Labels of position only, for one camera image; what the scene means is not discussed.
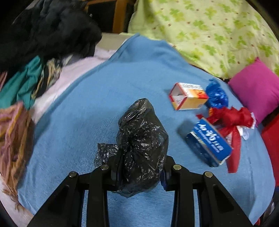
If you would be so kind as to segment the pink white bed sheet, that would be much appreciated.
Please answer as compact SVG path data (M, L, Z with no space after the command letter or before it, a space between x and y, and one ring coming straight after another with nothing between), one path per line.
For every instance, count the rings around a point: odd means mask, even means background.
M132 36L129 33L104 33L96 46L93 57L86 57L62 68L59 79L42 96L35 100L30 109L31 118L38 123L50 105L79 77L107 61L121 45Z

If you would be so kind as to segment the teal garment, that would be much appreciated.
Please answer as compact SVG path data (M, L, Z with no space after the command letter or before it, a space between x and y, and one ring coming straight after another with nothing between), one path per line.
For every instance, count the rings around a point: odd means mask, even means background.
M22 101L29 110L34 100L31 98L43 70L43 60L35 56L21 71L18 71L1 90L1 109Z

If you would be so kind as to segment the wooden headboard frame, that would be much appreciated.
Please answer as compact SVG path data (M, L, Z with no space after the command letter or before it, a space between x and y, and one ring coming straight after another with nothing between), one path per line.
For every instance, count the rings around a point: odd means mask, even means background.
M86 1L89 14L103 33L127 32L136 1L96 0Z

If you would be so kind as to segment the blue crumpled plastic bag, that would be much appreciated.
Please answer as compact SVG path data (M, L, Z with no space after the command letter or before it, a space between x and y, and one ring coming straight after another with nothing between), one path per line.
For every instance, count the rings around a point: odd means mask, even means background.
M205 92L208 95L206 102L208 108L221 109L228 107L228 96L216 79L209 80Z

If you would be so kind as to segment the red plastic bag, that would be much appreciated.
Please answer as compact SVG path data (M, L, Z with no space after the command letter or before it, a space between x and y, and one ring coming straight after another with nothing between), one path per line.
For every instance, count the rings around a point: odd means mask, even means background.
M239 129L243 127L254 128L256 124L254 114L246 107L239 110L234 107L220 109L211 107L206 120L214 126L220 126L218 132L224 138L229 138L228 143L232 147L232 152L226 160L227 169L229 173L236 173L239 167L242 141Z

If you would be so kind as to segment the blue blanket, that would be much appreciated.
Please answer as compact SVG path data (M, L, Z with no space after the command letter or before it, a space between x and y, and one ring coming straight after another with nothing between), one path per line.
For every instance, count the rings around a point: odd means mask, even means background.
M78 78L35 127L34 150L18 187L19 202L35 214L70 171L94 170L98 143L116 143L118 121L138 99L147 98L169 136L168 155L191 172L211 171L252 223L268 208L275 189L272 164L258 130L242 141L239 167L204 163L185 142L199 110L174 110L169 92L177 82L207 87L211 75L193 67L165 41L128 39L98 67Z

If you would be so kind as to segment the red paper shopping bag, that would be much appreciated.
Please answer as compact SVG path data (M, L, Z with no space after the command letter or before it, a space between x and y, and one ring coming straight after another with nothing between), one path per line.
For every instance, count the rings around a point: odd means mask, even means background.
M273 174L276 182L276 187L279 185L279 133L278 133L278 115L269 122L262 130L261 136L267 148Z

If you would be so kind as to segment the brown striped scarf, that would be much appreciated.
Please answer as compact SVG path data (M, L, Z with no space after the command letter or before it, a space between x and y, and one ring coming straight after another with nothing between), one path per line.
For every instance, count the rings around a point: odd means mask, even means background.
M19 207L18 184L33 152L35 124L23 102L1 109L1 179L3 192Z

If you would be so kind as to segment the orange white cardboard box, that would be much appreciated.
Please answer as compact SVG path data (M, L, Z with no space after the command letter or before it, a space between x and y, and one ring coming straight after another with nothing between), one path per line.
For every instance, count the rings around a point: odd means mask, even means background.
M176 111L200 109L207 101L208 95L200 85L175 83L169 99Z

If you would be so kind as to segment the black plastic trash bag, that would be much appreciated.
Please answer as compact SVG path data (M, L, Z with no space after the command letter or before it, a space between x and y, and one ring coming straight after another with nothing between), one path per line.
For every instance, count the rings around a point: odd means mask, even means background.
M110 165L113 191L126 198L158 184L168 150L168 134L147 98L135 101L118 121L116 144L99 143L95 167Z

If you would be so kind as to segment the black clothing pile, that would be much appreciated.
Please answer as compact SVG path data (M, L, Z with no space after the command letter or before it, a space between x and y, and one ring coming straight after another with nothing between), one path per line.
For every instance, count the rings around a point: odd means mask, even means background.
M38 1L1 27L1 71L18 71L35 56L94 55L101 30L84 11L87 1Z

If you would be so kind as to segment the green clover pattern quilt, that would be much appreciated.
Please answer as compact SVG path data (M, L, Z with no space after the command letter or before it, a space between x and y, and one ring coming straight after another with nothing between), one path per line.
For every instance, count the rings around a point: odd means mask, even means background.
M278 73L278 40L247 1L136 1L128 32L165 40L190 64L222 79L256 58Z

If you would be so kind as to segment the blue toothpaste box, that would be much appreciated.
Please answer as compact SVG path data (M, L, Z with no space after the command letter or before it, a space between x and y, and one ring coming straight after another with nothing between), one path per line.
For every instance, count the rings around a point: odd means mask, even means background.
M233 150L226 139L204 117L193 126L185 140L210 167L222 165Z

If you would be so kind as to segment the magenta pillow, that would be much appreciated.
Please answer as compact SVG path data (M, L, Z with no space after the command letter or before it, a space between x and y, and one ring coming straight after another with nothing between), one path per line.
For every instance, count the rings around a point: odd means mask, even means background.
M278 107L278 76L259 58L228 82L244 107L254 113L257 124Z

